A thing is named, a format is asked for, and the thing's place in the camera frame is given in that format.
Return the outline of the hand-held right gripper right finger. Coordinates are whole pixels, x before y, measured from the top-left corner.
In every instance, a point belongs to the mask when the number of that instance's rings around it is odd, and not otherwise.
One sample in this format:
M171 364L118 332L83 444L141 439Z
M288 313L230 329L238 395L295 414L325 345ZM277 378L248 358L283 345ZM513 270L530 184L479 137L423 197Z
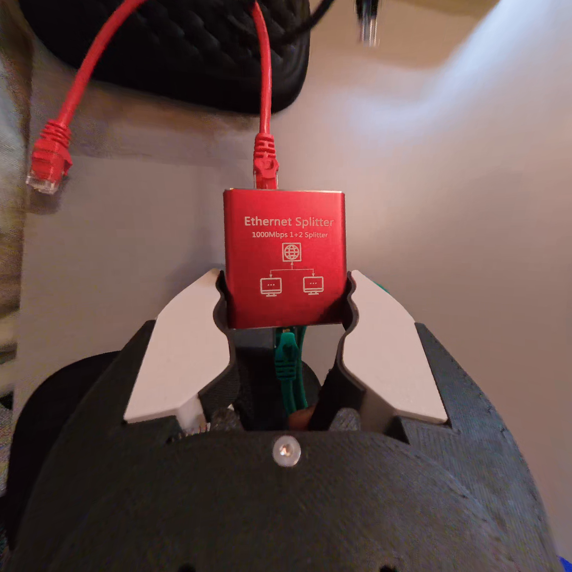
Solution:
M336 365L357 389L365 431L383 433L396 417L445 425L448 415L415 320L360 271L349 273L349 325Z

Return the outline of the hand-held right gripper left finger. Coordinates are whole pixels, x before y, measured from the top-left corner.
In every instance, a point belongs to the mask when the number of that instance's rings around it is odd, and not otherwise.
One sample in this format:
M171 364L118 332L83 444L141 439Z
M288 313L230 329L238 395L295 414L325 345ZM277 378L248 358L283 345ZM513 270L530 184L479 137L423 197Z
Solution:
M213 268L158 314L124 412L128 424L175 417L183 431L210 424L208 386L230 370L224 274Z

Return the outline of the red ethernet splitter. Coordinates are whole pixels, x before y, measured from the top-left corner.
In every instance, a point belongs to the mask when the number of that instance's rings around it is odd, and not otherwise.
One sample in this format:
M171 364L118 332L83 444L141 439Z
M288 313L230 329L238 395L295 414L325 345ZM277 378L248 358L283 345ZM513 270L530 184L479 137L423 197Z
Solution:
M229 325L339 323L347 282L344 193L230 189L223 198Z

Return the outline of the grey desk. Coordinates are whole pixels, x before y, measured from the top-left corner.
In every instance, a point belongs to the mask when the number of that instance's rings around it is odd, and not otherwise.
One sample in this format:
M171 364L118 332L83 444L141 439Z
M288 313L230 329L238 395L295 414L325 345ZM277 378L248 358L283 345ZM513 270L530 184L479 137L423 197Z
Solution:
M280 185L346 194L348 268L489 397L570 559L571 1L385 1L378 39L359 45L351 1L313 31L272 120ZM26 217L15 414L222 264L222 193L252 185L256 125L91 82L68 183Z

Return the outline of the person's right hand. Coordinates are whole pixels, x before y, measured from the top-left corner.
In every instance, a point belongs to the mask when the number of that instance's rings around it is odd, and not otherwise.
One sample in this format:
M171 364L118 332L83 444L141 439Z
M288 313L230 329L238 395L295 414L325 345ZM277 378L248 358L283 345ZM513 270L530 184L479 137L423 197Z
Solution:
M290 431L306 431L310 424L310 420L315 411L316 405L309 406L303 410L295 411L290 414L287 420L288 429Z

